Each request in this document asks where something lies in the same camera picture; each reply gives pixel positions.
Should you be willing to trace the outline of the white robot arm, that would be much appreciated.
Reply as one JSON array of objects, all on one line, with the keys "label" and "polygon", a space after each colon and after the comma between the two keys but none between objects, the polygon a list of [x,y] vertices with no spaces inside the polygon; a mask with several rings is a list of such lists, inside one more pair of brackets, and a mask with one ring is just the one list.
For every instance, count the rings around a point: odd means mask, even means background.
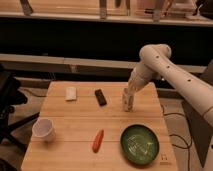
[{"label": "white robot arm", "polygon": [[166,44],[146,45],[139,52],[140,62],[133,69],[128,92],[134,95],[144,88],[155,73],[169,82],[213,127],[213,87],[173,64],[171,48]]}]

